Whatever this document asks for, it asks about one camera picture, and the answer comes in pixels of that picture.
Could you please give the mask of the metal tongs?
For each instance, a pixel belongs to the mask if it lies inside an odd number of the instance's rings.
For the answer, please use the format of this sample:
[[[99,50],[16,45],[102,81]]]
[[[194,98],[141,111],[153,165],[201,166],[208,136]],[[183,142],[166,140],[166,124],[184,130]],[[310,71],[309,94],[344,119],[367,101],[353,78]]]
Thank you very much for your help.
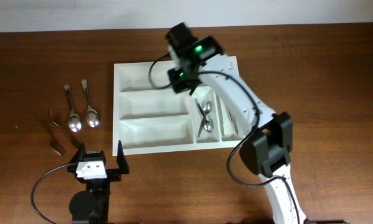
[[[234,116],[225,106],[222,99],[217,96],[221,137],[223,141],[233,141],[239,138],[239,131]]]

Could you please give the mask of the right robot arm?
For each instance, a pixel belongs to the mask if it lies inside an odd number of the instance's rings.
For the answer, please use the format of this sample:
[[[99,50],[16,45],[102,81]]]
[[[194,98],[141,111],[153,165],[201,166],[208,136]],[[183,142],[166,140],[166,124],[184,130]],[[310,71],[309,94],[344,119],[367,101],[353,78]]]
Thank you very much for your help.
[[[263,103],[239,76],[226,51],[212,36],[195,37],[185,23],[165,36],[168,55],[176,67],[169,75],[176,93],[193,92],[199,84],[210,87],[234,116],[243,139],[231,151],[258,175],[272,208],[274,223],[307,223],[292,184],[291,157],[293,120],[287,112],[276,113]]]

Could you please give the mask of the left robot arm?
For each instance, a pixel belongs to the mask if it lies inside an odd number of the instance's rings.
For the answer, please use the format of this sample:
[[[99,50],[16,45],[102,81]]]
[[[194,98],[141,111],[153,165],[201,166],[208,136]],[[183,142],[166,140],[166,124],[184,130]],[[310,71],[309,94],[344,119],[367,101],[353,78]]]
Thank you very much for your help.
[[[75,179],[86,185],[86,189],[76,193],[70,200],[69,211],[72,223],[107,223],[109,215],[110,185],[120,182],[121,176],[129,173],[122,142],[117,144],[115,169],[106,168],[103,151],[86,151],[80,144],[67,168]]]

